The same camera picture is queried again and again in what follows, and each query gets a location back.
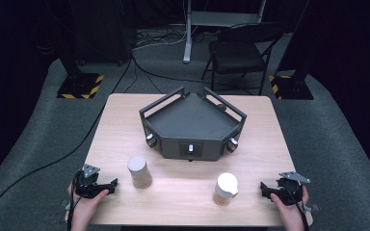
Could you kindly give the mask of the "spice jar with spout lid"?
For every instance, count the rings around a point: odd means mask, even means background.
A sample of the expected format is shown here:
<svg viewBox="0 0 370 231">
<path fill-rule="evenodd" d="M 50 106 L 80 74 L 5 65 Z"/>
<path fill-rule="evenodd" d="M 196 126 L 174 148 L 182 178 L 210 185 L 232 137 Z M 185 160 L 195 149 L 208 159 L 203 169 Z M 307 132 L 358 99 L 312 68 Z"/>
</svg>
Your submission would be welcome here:
<svg viewBox="0 0 370 231">
<path fill-rule="evenodd" d="M 229 172 L 221 173 L 216 182 L 213 200 L 219 205 L 227 205 L 238 194 L 238 180 Z"/>
</svg>

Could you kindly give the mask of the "dark grey corner rack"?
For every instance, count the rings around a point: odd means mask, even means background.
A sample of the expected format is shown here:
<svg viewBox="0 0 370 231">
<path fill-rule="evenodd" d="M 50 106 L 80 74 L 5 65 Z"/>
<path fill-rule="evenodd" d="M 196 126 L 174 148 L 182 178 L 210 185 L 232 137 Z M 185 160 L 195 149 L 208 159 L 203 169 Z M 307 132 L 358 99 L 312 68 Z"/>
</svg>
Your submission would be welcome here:
<svg viewBox="0 0 370 231">
<path fill-rule="evenodd" d="M 222 111 L 217 105 L 226 105 Z M 239 145 L 247 115 L 210 89 L 179 88 L 139 110 L 145 142 L 166 159 L 217 161 Z"/>
</svg>

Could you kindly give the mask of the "person's right hand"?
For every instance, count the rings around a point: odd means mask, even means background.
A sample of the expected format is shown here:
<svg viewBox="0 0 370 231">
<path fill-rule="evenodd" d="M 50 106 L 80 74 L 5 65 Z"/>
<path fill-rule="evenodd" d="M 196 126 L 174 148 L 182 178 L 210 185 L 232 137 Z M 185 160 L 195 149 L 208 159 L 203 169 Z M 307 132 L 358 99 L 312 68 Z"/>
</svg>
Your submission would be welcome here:
<svg viewBox="0 0 370 231">
<path fill-rule="evenodd" d="M 271 194 L 272 201 L 276 204 L 277 210 L 280 216 L 280 220 L 283 224 L 283 226 L 286 223 L 293 223 L 293 222 L 303 222 L 302 218 L 302 211 L 304 210 L 304 205 L 309 200 L 309 195 L 306 186 L 303 186 L 303 196 L 301 201 L 299 202 L 299 206 L 291 205 L 286 206 L 282 203 L 282 201 L 279 199 L 279 197 L 272 193 Z"/>
</svg>

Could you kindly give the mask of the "black cabinet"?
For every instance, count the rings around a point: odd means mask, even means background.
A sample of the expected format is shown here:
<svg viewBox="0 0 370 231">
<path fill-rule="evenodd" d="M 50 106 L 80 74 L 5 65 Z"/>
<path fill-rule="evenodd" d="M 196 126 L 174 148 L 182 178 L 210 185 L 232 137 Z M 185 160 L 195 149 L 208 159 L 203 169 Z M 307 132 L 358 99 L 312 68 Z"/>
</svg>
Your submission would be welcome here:
<svg viewBox="0 0 370 231">
<path fill-rule="evenodd" d="M 128 61 L 137 33 L 131 0 L 71 0 L 71 9 L 78 61 Z"/>
</svg>

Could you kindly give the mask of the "white metal stand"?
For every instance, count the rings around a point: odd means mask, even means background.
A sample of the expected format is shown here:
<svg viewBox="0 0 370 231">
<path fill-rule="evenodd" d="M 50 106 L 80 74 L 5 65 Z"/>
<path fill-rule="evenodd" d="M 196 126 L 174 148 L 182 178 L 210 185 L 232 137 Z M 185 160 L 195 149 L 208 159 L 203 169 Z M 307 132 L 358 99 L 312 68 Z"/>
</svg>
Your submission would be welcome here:
<svg viewBox="0 0 370 231">
<path fill-rule="evenodd" d="M 192 54 L 193 27 L 230 27 L 242 23 L 259 23 L 262 21 L 267 0 L 260 0 L 257 13 L 220 13 L 205 11 L 194 11 L 192 0 L 184 0 L 185 11 L 185 34 L 181 40 L 185 41 L 182 62 L 188 64 Z"/>
</svg>

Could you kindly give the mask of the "person's left hand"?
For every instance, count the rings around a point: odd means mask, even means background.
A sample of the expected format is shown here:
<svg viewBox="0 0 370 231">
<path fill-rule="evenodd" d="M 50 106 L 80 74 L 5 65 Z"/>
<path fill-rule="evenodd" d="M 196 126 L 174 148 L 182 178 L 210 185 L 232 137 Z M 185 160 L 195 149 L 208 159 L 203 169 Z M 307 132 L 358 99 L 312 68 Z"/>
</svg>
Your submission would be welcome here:
<svg viewBox="0 0 370 231">
<path fill-rule="evenodd" d="M 72 220 L 87 220 L 90 222 L 96 213 L 98 205 L 107 195 L 99 193 L 94 198 L 81 198 L 74 207 Z"/>
</svg>

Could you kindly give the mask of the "black folding chair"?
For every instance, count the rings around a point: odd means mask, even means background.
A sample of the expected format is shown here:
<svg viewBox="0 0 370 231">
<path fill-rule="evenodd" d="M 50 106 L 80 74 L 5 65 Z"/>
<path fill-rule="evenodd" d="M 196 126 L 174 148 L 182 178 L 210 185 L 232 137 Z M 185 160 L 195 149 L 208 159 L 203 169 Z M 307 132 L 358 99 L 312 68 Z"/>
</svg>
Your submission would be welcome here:
<svg viewBox="0 0 370 231">
<path fill-rule="evenodd" d="M 216 74 L 241 74 L 261 72 L 258 94 L 263 91 L 274 45 L 284 35 L 284 28 L 276 22 L 243 23 L 221 31 L 208 45 L 209 60 L 201 79 L 211 73 L 211 90 Z"/>
</svg>

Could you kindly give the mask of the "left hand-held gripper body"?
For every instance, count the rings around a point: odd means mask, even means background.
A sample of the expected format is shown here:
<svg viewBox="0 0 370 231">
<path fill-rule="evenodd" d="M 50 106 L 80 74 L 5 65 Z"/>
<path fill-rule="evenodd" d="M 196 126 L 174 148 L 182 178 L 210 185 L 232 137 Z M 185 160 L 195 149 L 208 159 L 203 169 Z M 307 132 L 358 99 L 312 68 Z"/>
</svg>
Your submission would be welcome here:
<svg viewBox="0 0 370 231">
<path fill-rule="evenodd" d="M 104 186 L 97 184 L 99 171 L 98 167 L 84 164 L 73 178 L 75 193 L 85 198 L 94 198 L 101 193 L 104 190 Z"/>
</svg>

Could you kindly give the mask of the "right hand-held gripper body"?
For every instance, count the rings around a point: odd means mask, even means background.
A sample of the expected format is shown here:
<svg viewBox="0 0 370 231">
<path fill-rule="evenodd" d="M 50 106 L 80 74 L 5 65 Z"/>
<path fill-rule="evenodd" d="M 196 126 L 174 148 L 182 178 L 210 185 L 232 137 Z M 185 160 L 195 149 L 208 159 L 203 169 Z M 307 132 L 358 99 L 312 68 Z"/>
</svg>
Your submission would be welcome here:
<svg viewBox="0 0 370 231">
<path fill-rule="evenodd" d="M 296 171 L 281 172 L 277 180 L 277 196 L 284 205 L 293 205 L 303 197 L 303 185 L 310 184 L 309 178 L 300 175 Z"/>
</svg>

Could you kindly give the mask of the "black stand with striped base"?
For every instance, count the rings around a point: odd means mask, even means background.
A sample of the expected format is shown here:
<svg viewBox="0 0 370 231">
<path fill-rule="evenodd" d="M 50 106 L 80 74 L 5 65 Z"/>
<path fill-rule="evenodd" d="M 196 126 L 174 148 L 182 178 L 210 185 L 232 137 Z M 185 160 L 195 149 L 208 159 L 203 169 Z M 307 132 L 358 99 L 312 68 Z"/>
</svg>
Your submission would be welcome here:
<svg viewBox="0 0 370 231">
<path fill-rule="evenodd" d="M 57 91 L 57 97 L 66 99 L 94 98 L 104 76 L 98 73 L 81 72 L 71 52 L 67 49 L 60 51 L 59 56 L 66 70 L 66 78 Z"/>
<path fill-rule="evenodd" d="M 314 97 L 305 82 L 305 78 L 311 68 L 311 56 L 304 55 L 303 60 L 298 62 L 296 66 L 288 67 L 293 62 L 294 54 L 286 50 L 275 74 L 269 77 L 275 98 L 313 100 Z"/>
</svg>

